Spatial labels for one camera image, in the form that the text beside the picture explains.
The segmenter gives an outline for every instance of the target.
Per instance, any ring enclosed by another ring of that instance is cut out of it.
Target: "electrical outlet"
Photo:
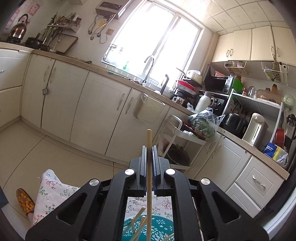
[[[114,30],[113,30],[113,29],[108,29],[108,30],[106,31],[106,34],[107,34],[107,35],[112,35],[112,34],[113,34],[113,32],[114,32]]]

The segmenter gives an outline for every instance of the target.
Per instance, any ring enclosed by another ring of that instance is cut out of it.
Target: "red dish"
[[[188,89],[191,89],[191,90],[195,91],[195,88],[191,84],[189,84],[187,81],[178,80],[177,83],[187,87]]]

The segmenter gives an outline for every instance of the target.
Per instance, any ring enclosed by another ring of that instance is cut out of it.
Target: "teal basket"
[[[135,230],[137,231],[140,226],[142,214],[137,221],[135,221]],[[131,217],[124,220],[123,230],[131,223]],[[164,218],[158,215],[152,215],[152,226],[151,226],[151,241],[161,241],[167,236],[174,232],[174,223],[168,218]],[[145,225],[140,233],[139,241],[146,241],[147,225]],[[121,238],[121,241],[129,241],[133,236],[132,229],[130,228]],[[168,241],[175,240],[175,237],[171,237]]]

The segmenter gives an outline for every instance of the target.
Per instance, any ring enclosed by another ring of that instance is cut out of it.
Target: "white cabinet door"
[[[221,35],[219,37],[212,62],[227,61],[229,57],[233,33]]]
[[[165,105],[160,115],[152,124],[145,124],[134,116],[134,111],[141,100],[142,92],[132,89],[123,107],[114,133],[109,143],[106,156],[129,162],[141,156],[142,146],[146,145],[147,129],[152,130],[152,140],[158,132],[170,106]]]
[[[251,29],[234,31],[228,60],[250,60],[251,46]]]
[[[0,49],[0,90],[21,86],[30,54]]]
[[[222,191],[237,179],[251,154],[230,139],[223,137],[195,180],[207,177]]]
[[[271,27],[276,48],[276,60],[296,66],[296,42],[289,28]]]
[[[44,100],[42,129],[70,141],[75,111],[88,73],[86,69],[55,61]]]
[[[207,143],[202,147],[200,153],[192,163],[191,168],[185,173],[188,178],[195,178],[195,176],[199,173],[201,168],[207,162],[210,155],[213,153],[213,150],[218,145],[221,137],[222,135],[219,132],[216,132],[214,137],[209,139]]]
[[[42,90],[47,86],[54,62],[52,58],[33,54],[24,83],[21,116],[38,128],[44,102]]]
[[[270,26],[252,29],[251,60],[273,61],[274,38]]]
[[[90,72],[78,102],[70,142],[105,154],[131,88]]]
[[[0,126],[20,115],[21,91],[21,86],[0,91]]]
[[[252,218],[261,211],[261,208],[236,183],[232,184],[226,194]]]

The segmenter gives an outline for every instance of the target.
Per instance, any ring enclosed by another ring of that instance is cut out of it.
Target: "black pot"
[[[249,125],[248,121],[238,114],[230,113],[223,119],[222,128],[238,138],[243,138]]]
[[[39,40],[40,33],[36,37],[29,37],[25,42],[25,46],[32,49],[40,49],[43,41]]]

